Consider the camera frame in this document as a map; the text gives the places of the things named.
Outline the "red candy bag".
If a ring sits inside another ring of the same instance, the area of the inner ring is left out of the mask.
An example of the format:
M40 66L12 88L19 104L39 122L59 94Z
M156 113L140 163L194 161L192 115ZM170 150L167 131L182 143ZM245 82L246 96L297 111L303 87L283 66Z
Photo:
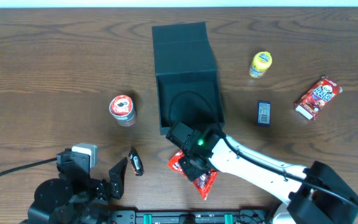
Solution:
M187 178L187 175L184 173L179 160L184 157L182 151L177 152L168 162L168 166L171 170L181 173L184 177ZM195 188L200 193L203 200L206 200L208 194L213 186L214 181L218 176L218 171L211 169L208 173L201 175L197 179L193 180L192 183Z

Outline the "red Pringles can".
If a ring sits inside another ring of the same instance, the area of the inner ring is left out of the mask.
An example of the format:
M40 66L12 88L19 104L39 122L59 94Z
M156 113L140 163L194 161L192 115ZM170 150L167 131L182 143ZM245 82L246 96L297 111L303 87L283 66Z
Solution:
M109 105L109 112L121 126L132 126L137 119L132 99L127 95L116 96Z

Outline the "yellow candy bottle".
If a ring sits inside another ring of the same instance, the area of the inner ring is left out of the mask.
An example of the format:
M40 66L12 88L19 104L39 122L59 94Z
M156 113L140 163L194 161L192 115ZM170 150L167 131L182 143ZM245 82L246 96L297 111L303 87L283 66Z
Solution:
M249 75L253 78L262 78L272 65L273 59L269 52L259 52L252 59Z

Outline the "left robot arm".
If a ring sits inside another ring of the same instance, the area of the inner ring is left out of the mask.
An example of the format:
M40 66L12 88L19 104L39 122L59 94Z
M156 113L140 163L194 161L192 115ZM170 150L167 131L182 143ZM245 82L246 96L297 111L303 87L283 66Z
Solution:
M34 202L22 223L114 223L107 206L124 194L128 159L121 159L109 170L109 180L98 180L90 177L94 153L75 147L58 153L58 178L46 180L36 188Z

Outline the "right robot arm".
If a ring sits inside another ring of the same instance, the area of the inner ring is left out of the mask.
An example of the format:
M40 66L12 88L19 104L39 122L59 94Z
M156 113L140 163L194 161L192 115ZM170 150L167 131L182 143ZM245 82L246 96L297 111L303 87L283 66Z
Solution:
M177 122L166 138L178 147L184 175L193 182L223 172L258 186L281 201L272 223L353 223L358 195L328 165L289 164L253 151L220 127L193 129Z

